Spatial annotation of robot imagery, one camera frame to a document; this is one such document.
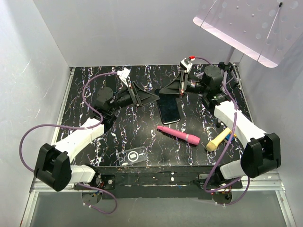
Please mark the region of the black smartphone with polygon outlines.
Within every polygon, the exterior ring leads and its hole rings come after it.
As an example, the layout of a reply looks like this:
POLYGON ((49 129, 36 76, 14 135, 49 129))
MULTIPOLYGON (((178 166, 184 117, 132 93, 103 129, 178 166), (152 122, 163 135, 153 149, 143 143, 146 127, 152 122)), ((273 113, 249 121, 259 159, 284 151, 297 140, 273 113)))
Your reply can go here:
POLYGON ((160 94, 160 89, 155 90, 155 95, 159 96, 157 105, 162 123, 168 125, 179 122, 181 118, 175 96, 160 94))

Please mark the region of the clear phone case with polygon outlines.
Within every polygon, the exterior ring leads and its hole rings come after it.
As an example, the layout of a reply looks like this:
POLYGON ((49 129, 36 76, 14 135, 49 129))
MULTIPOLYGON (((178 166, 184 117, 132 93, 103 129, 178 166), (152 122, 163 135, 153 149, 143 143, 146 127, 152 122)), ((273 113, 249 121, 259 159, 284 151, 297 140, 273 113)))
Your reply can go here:
POLYGON ((147 149, 142 146, 121 151, 117 154, 117 158, 120 166, 129 166, 141 163, 147 160, 147 149))

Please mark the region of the phone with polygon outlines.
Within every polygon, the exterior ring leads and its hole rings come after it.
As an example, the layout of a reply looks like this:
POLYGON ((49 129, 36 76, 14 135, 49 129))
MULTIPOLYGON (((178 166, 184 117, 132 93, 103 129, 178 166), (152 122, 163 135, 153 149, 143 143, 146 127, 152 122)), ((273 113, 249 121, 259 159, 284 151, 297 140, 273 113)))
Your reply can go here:
POLYGON ((105 78, 105 86, 111 88, 113 93, 116 93, 116 75, 107 75, 105 78))

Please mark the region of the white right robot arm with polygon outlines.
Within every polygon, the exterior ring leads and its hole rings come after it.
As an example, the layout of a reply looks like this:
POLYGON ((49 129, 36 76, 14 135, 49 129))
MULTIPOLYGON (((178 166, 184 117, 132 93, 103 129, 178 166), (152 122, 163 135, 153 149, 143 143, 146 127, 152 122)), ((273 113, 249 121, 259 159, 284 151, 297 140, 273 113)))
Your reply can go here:
POLYGON ((208 177, 203 180, 203 189, 216 185, 228 187, 243 176, 256 178, 281 166, 281 142, 276 133, 267 133, 257 127, 239 110, 227 86, 227 72, 219 67, 205 67, 200 80, 189 80, 189 70, 182 69, 176 79, 160 90, 160 94, 183 96, 185 92, 202 94, 204 107, 213 112, 219 122, 236 135, 244 152, 240 159, 221 165, 218 160, 208 177))

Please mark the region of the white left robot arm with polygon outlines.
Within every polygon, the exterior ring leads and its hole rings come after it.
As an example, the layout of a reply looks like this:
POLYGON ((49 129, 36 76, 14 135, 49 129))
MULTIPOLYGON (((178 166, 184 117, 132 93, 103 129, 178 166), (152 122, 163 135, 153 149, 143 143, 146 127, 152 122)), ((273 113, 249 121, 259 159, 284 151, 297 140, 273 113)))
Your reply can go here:
POLYGON ((93 105, 97 112, 80 129, 53 145, 46 143, 40 148, 34 168, 35 178, 57 192, 70 183, 85 183, 90 189, 98 188, 100 172, 91 165, 73 166, 74 158, 112 127, 117 110, 129 105, 141 107, 157 100, 159 96, 144 91, 135 82, 116 94, 109 87, 101 88, 93 105))

